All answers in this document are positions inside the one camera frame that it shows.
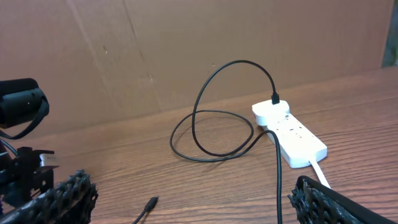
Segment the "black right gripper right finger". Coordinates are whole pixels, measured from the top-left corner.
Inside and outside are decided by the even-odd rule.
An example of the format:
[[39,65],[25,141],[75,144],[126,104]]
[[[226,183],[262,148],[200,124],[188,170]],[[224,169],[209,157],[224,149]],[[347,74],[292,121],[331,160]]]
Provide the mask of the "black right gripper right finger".
[[300,223],[395,224],[305,175],[288,198]]

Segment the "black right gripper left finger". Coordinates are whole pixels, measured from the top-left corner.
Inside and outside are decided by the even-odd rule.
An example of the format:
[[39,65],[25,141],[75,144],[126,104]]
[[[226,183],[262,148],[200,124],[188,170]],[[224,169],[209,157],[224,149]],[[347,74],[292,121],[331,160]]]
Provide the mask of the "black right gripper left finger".
[[1,216],[1,224],[88,224],[98,191],[90,175],[78,170],[65,182]]

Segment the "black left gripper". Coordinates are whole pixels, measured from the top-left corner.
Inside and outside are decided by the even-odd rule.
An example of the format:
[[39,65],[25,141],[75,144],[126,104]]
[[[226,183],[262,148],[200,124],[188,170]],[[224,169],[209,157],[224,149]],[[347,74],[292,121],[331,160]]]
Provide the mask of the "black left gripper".
[[31,190],[43,194],[54,188],[54,169],[39,168],[41,153],[55,154],[53,151],[20,147],[17,156],[12,158],[1,146],[1,195],[4,202],[20,207],[32,200]]

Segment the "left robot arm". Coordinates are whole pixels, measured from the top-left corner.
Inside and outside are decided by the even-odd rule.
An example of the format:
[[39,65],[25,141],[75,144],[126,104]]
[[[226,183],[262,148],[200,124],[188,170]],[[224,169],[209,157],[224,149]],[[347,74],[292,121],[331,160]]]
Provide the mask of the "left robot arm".
[[13,148],[5,140],[21,139],[33,131],[49,113],[47,97],[32,78],[1,82],[1,129],[29,125],[13,136],[1,132],[1,196],[12,207],[32,200],[31,190],[43,194],[53,188],[53,151]]

